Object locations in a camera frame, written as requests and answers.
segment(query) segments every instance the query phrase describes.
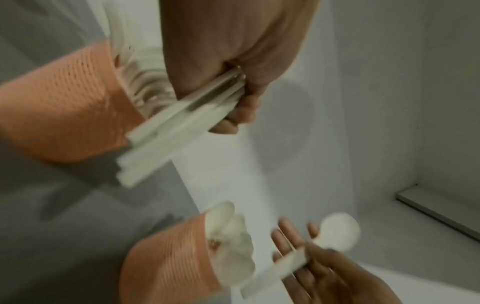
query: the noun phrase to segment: white plastic spoon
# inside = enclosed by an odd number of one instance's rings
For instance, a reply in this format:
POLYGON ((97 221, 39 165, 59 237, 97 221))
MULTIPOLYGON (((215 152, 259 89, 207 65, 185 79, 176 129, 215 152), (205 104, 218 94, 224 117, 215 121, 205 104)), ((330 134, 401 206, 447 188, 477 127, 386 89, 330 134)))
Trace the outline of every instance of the white plastic spoon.
MULTIPOLYGON (((324 249, 337 251, 351 250, 360 239, 360 226, 357 221, 346 213, 334 213, 321 223, 320 237, 313 240, 314 244, 324 249)), ((242 297, 249 299, 304 267, 309 262, 305 248, 293 251, 284 256, 272 268, 262 272, 240 289, 242 297)))

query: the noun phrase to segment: mesh container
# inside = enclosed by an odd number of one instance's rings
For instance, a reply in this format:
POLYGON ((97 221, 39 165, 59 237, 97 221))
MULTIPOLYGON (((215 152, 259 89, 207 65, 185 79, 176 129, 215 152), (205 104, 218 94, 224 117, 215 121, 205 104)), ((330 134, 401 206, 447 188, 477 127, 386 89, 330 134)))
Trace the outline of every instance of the mesh container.
POLYGON ((0 132, 47 161, 70 163, 119 148, 145 118, 117 76, 109 41, 0 87, 0 132))
POLYGON ((187 304, 221 290, 208 252, 205 214, 140 241, 120 275, 122 304, 187 304))

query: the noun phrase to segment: orange mesh cup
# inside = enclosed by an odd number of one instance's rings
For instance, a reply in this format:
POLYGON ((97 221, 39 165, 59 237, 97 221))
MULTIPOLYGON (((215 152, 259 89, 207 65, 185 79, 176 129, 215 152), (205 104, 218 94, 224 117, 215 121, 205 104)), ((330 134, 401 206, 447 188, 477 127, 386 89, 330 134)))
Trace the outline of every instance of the orange mesh cup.
POLYGON ((0 87, 0 133, 48 161, 76 162, 119 148, 144 121, 117 79, 109 41, 0 87))
POLYGON ((205 236, 205 214, 140 241, 120 275, 122 304, 188 304, 221 291, 205 236))

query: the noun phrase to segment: hand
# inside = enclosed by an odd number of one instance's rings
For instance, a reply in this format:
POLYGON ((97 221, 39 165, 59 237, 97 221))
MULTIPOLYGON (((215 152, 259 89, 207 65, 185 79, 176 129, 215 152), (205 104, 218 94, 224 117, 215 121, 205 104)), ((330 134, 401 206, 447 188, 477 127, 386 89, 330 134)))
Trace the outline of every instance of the hand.
POLYGON ((235 134, 255 120, 260 95, 292 64, 320 0, 160 0, 163 52, 178 99, 231 66, 246 94, 211 129, 235 134))
MULTIPOLYGON (((294 304, 402 304, 385 282, 341 253, 306 244, 288 219, 278 225, 280 230, 271 235, 280 251, 273 255, 274 261, 292 251, 289 242, 295 248, 306 246, 312 258, 307 267, 283 280, 294 304)), ((316 238, 320 229, 309 223, 308 232, 316 238)))

